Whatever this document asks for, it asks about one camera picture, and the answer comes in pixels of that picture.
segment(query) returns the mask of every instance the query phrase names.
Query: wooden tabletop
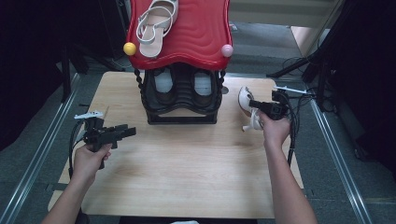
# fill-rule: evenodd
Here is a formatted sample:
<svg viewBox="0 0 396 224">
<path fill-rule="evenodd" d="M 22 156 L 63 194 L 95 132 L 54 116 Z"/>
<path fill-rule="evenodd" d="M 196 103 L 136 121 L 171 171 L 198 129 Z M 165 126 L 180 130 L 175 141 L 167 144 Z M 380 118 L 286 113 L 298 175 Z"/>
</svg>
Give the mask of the wooden tabletop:
<svg viewBox="0 0 396 224">
<path fill-rule="evenodd" d="M 273 218 L 271 183 L 262 131 L 241 128 L 249 118 L 238 105 L 242 86 L 255 100 L 271 102 L 275 82 L 266 78 L 225 77 L 217 124 L 148 125 L 133 73 L 107 72 L 90 111 L 107 111 L 105 126 L 128 124 L 137 134 L 119 141 L 106 168 L 85 196 L 90 215 L 142 217 Z M 192 112 L 179 109 L 179 116 Z M 290 140 L 284 144 L 285 153 Z M 68 183 L 68 163 L 60 183 Z M 303 183 L 297 161 L 291 169 Z M 53 206 L 62 192 L 56 190 Z"/>
</svg>

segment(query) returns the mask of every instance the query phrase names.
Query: red plastic container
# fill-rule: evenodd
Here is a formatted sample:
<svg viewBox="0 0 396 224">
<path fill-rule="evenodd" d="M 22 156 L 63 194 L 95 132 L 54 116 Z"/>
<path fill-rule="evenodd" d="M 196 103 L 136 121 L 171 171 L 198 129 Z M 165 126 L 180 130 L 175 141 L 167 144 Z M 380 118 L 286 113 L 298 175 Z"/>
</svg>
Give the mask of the red plastic container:
<svg viewBox="0 0 396 224">
<path fill-rule="evenodd" d="M 177 20 L 163 39 L 163 49 L 155 59 L 143 56 L 136 37 L 138 18 L 150 0 L 131 1 L 131 24 L 126 42 L 136 45 L 136 54 L 129 57 L 134 68 L 155 69 L 171 63 L 188 63 L 206 70 L 225 69 L 229 57 L 221 48 L 232 45 L 228 23 L 230 0 L 179 0 Z"/>
</svg>

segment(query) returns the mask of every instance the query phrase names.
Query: white shoe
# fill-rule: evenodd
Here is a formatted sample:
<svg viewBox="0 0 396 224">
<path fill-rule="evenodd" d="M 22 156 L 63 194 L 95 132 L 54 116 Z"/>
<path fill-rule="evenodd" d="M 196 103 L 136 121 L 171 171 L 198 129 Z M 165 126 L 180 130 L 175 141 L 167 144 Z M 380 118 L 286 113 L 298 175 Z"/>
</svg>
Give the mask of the white shoe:
<svg viewBox="0 0 396 224">
<path fill-rule="evenodd" d="M 140 53 L 155 58 L 163 48 L 163 38 L 168 35 L 178 13 L 178 0 L 154 0 L 139 17 L 136 36 Z"/>
<path fill-rule="evenodd" d="M 244 131 L 244 132 L 247 130 L 250 130 L 250 129 L 262 130 L 262 123 L 261 123 L 260 117 L 258 115 L 259 109 L 249 106 L 248 104 L 249 104 L 250 100 L 254 100 L 253 94 L 248 89 L 248 87 L 242 87 L 241 90 L 239 91 L 238 103 L 239 103 L 239 106 L 241 107 L 242 111 L 248 117 L 250 117 L 249 125 L 245 125 L 242 127 L 242 131 Z"/>
</svg>

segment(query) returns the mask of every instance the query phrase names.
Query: gray carpet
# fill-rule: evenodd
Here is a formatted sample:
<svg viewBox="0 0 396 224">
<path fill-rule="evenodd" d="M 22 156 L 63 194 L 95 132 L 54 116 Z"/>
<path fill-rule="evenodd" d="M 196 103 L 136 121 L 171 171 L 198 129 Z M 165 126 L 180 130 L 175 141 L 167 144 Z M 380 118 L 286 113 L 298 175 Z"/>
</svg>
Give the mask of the gray carpet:
<svg viewBox="0 0 396 224">
<path fill-rule="evenodd" d="M 292 63 L 300 57 L 290 28 L 250 23 L 234 23 L 238 31 L 233 32 L 234 56 L 227 68 L 229 77 L 265 77 Z M 15 223 L 39 223 L 47 214 L 51 192 L 47 185 L 56 183 L 67 160 L 67 146 L 74 115 L 85 113 L 87 106 L 108 69 L 89 60 L 87 75 L 79 75 L 81 85 L 73 104 L 65 117 L 49 154 L 35 179 L 35 183 L 17 216 Z M 128 65 L 128 60 L 117 60 Z M 301 71 L 293 71 L 276 80 L 280 86 L 304 89 Z M 24 129 L 19 139 L 0 152 L 0 211 L 3 213 L 11 195 L 33 158 L 52 118 L 60 106 L 62 88 L 51 95 L 46 104 Z M 343 124 L 334 113 L 326 113 L 333 133 L 346 160 L 374 223 L 391 223 L 396 220 L 396 185 L 388 170 L 378 162 L 362 162 L 355 158 L 354 148 L 347 137 Z M 302 107 L 301 128 L 297 136 L 295 156 L 304 182 L 304 191 L 318 216 L 319 223 L 358 223 L 345 187 L 334 165 L 321 129 L 310 104 Z M 119 217 L 90 216 L 92 223 L 119 223 Z M 272 219 L 261 219 L 259 223 L 275 223 Z"/>
</svg>

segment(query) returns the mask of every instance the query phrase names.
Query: black curtain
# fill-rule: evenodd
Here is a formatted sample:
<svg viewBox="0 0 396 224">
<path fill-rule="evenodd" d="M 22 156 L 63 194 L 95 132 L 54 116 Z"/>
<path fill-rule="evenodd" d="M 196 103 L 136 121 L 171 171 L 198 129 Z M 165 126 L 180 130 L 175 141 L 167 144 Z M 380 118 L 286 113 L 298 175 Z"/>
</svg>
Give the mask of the black curtain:
<svg viewBox="0 0 396 224">
<path fill-rule="evenodd" d="M 61 85 L 62 1 L 0 1 L 0 150 Z"/>
</svg>

